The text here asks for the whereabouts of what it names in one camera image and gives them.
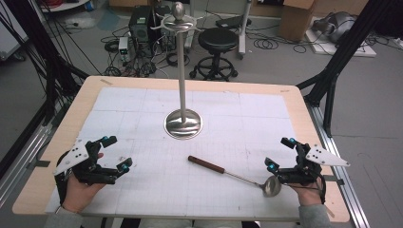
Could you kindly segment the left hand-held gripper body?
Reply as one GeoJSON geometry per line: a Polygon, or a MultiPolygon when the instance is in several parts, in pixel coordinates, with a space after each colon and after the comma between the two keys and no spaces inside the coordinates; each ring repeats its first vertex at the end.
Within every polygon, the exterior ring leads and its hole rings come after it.
{"type": "Polygon", "coordinates": [[[78,140],[63,154],[53,171],[56,183],[61,184],[67,180],[70,173],[73,173],[79,182],[114,184],[118,179],[118,170],[103,168],[98,163],[102,148],[100,140],[94,142],[78,140]]]}

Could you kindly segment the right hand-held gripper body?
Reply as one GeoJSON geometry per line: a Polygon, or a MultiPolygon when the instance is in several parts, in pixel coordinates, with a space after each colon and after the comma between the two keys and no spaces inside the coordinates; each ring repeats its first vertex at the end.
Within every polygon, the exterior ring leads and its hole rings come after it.
{"type": "Polygon", "coordinates": [[[285,183],[313,183],[321,175],[321,166],[350,166],[348,161],[332,154],[328,150],[315,144],[297,142],[294,148],[297,151],[296,165],[292,168],[279,168],[276,173],[278,180],[285,183]]]}

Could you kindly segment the metal ladle with wooden handle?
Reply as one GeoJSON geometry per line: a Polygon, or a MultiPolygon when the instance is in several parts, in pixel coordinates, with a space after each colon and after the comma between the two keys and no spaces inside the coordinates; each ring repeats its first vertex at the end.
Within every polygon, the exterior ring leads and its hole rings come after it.
{"type": "Polygon", "coordinates": [[[214,163],[211,163],[211,162],[196,158],[194,156],[189,156],[187,159],[190,162],[193,162],[193,163],[195,163],[197,165],[200,165],[202,167],[205,167],[205,168],[210,169],[212,171],[215,171],[217,173],[226,174],[226,175],[229,175],[229,176],[231,176],[233,178],[236,178],[236,179],[251,183],[251,184],[257,186],[262,191],[263,196],[265,196],[266,198],[275,197],[281,191],[281,183],[279,182],[279,180],[275,176],[269,177],[264,183],[258,183],[258,182],[253,181],[253,180],[248,180],[247,178],[242,177],[240,175],[228,172],[226,169],[224,169],[221,166],[218,166],[218,165],[215,165],[214,163]]]}

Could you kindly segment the tall metal utensil stand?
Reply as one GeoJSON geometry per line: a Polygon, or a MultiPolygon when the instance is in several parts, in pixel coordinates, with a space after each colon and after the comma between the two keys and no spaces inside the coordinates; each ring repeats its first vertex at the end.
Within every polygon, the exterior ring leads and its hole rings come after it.
{"type": "Polygon", "coordinates": [[[176,35],[180,93],[180,108],[165,117],[164,130],[174,139],[188,140],[202,131],[202,117],[196,111],[186,107],[184,78],[183,35],[196,28],[197,19],[185,14],[185,7],[181,2],[175,2],[171,8],[171,14],[161,16],[161,19],[161,24],[154,29],[167,29],[176,35]]]}

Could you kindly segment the person's right hand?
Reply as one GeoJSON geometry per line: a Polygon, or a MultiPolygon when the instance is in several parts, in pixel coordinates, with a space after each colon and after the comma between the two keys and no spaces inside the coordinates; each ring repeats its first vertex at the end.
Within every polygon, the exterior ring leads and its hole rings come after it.
{"type": "Polygon", "coordinates": [[[290,183],[289,186],[297,193],[298,202],[301,206],[320,205],[322,203],[322,182],[320,178],[307,185],[290,183]]]}

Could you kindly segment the person's left hand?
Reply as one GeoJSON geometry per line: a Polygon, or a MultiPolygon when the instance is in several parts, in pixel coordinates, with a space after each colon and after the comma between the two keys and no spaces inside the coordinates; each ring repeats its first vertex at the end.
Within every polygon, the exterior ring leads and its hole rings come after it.
{"type": "Polygon", "coordinates": [[[71,174],[67,180],[67,194],[62,207],[71,213],[81,213],[105,186],[104,183],[87,185],[71,174]]]}

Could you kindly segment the white grid mat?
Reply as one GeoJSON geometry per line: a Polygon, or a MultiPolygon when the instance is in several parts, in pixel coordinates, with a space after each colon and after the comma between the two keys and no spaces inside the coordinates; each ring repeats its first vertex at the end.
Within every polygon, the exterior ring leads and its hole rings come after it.
{"type": "Polygon", "coordinates": [[[165,117],[180,105],[176,90],[103,88],[79,132],[79,140],[115,136],[101,165],[126,158],[130,171],[103,188],[86,208],[88,215],[185,219],[292,220],[296,193],[284,187],[266,198],[255,185],[220,174],[187,158],[194,156],[248,180],[269,177],[265,159],[282,167],[296,163],[294,150],[281,144],[294,136],[281,95],[189,91],[186,105],[202,118],[201,133],[190,140],[170,137],[165,117]]]}

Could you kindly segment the small white power supply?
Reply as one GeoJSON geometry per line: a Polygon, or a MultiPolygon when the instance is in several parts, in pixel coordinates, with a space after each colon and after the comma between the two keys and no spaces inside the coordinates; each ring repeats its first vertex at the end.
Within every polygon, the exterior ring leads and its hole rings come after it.
{"type": "Polygon", "coordinates": [[[121,37],[119,39],[119,54],[121,57],[121,61],[124,63],[128,63],[130,61],[130,53],[129,53],[129,46],[128,46],[128,38],[127,37],[121,37]]]}

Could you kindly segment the white flat board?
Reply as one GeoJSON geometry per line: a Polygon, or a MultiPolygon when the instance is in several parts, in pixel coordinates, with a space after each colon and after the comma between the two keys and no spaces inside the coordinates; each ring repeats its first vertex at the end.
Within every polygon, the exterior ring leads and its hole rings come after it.
{"type": "MultiPolygon", "coordinates": [[[[312,19],[308,29],[305,32],[306,41],[309,43],[313,53],[322,55],[334,55],[337,51],[336,45],[332,43],[320,31],[312,31],[311,26],[315,20],[316,17],[312,19]]],[[[354,54],[354,57],[374,58],[375,56],[375,51],[366,42],[363,42],[354,54]]]]}

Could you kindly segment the white stand leg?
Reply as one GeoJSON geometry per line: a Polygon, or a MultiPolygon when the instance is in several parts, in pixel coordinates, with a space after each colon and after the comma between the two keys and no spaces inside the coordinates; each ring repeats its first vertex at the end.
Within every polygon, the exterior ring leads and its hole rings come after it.
{"type": "Polygon", "coordinates": [[[246,27],[247,27],[247,22],[248,22],[248,16],[249,12],[252,6],[252,0],[246,0],[244,12],[242,15],[242,21],[241,21],[241,26],[240,26],[240,32],[239,32],[239,45],[238,45],[238,56],[242,60],[245,53],[246,53],[246,27]]]}

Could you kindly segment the black computer tower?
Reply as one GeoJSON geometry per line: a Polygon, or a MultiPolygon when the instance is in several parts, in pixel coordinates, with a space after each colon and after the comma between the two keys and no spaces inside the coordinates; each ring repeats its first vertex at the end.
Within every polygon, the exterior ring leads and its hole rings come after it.
{"type": "Polygon", "coordinates": [[[150,6],[135,6],[128,27],[131,37],[139,43],[149,43],[151,39],[151,7],[150,6]]]}

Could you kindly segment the cardboard box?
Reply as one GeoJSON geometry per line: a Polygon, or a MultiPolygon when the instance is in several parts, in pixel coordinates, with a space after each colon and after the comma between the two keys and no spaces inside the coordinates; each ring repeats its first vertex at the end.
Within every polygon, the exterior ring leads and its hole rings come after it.
{"type": "Polygon", "coordinates": [[[317,0],[284,0],[278,36],[300,42],[311,22],[317,0]]]}

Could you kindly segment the black round stool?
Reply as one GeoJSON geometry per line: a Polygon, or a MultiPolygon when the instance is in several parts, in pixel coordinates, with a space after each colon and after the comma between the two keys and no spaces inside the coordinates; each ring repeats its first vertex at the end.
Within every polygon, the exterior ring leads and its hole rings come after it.
{"type": "Polygon", "coordinates": [[[221,55],[232,51],[238,46],[238,36],[226,28],[208,28],[198,37],[199,45],[208,51],[209,56],[202,58],[189,73],[194,79],[200,74],[205,81],[223,80],[228,82],[230,77],[237,77],[238,72],[233,64],[221,55]]]}

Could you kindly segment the grey bag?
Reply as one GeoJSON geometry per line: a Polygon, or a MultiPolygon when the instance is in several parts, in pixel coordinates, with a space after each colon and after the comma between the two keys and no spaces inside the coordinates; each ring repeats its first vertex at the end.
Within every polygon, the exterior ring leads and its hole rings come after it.
{"type": "Polygon", "coordinates": [[[355,18],[348,12],[330,12],[321,19],[316,19],[312,25],[312,31],[319,31],[332,43],[337,44],[352,28],[355,18]]]}

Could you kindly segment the black flat device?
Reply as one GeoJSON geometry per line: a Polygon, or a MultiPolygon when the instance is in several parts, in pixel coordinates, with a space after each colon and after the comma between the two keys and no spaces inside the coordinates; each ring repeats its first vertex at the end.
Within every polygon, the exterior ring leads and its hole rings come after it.
{"type": "Polygon", "coordinates": [[[225,29],[238,29],[243,25],[243,16],[234,16],[226,19],[220,19],[216,21],[216,26],[218,28],[225,29]]]}

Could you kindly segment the aluminium rail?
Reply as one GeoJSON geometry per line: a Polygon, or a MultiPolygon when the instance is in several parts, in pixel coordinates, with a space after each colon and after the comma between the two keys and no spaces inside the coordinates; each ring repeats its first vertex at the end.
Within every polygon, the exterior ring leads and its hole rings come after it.
{"type": "Polygon", "coordinates": [[[0,179],[0,208],[6,204],[26,172],[40,160],[41,153],[48,146],[51,137],[52,126],[40,125],[21,144],[21,148],[17,150],[18,154],[0,179]]]}
{"type": "MultiPolygon", "coordinates": [[[[324,122],[324,115],[322,114],[320,108],[307,105],[307,109],[311,115],[312,121],[316,127],[317,134],[323,147],[330,151],[332,154],[339,156],[339,152],[337,150],[334,139],[327,135],[324,127],[322,126],[324,122]]],[[[344,166],[333,166],[332,171],[339,180],[344,181],[343,184],[339,185],[339,189],[346,203],[351,221],[353,222],[355,228],[371,228],[346,168],[344,166]]]]}

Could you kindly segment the black frame post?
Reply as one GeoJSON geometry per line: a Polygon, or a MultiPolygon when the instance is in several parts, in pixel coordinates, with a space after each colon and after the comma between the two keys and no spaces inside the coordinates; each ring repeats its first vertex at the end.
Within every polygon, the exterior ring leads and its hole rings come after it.
{"type": "Polygon", "coordinates": [[[74,97],[81,88],[73,75],[86,79],[88,74],[60,55],[29,0],[3,1],[42,59],[42,61],[36,61],[35,57],[29,54],[38,75],[46,80],[46,101],[41,111],[47,124],[55,115],[56,100],[74,97]]]}
{"type": "Polygon", "coordinates": [[[313,87],[304,96],[304,101],[312,107],[319,107],[321,99],[326,97],[322,127],[330,138],[332,138],[331,122],[338,76],[395,1],[369,0],[327,66],[318,75],[297,85],[300,90],[308,86],[313,87]]]}

